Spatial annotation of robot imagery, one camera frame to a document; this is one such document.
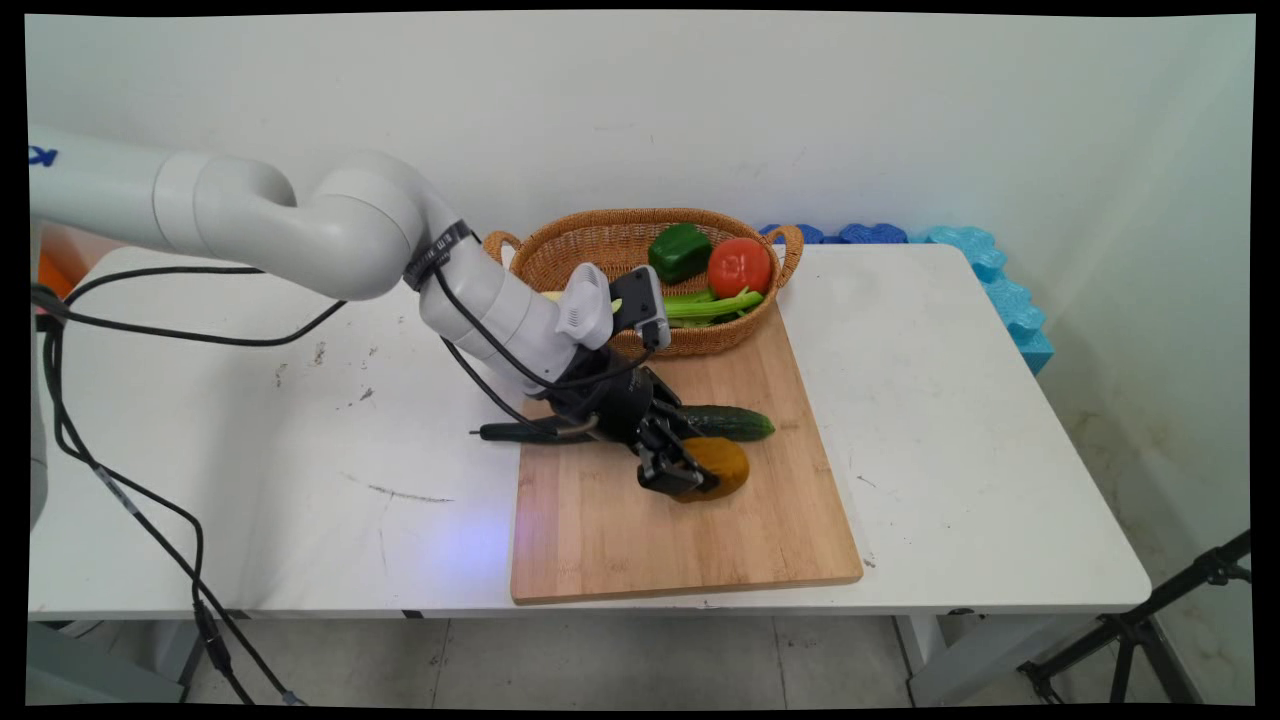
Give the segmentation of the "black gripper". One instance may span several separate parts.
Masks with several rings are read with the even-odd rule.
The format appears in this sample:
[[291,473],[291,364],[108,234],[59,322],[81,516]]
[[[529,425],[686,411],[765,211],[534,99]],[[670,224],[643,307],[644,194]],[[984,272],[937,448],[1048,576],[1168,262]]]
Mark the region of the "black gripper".
[[609,442],[636,446],[637,482],[662,495],[710,493],[721,477],[696,460],[689,447],[698,433],[680,411],[680,397],[649,366],[605,345],[579,348],[563,375],[548,391],[548,404],[575,423],[596,418],[593,433]]

